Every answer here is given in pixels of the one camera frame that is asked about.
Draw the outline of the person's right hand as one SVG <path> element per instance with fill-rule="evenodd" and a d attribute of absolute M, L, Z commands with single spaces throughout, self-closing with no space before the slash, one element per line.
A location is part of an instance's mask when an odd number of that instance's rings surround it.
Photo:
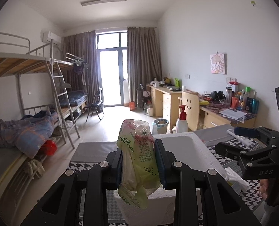
<path fill-rule="evenodd" d="M 268 201 L 268 196 L 273 192 L 273 180 L 264 179 L 260 181 L 259 194 L 264 199 Z"/>

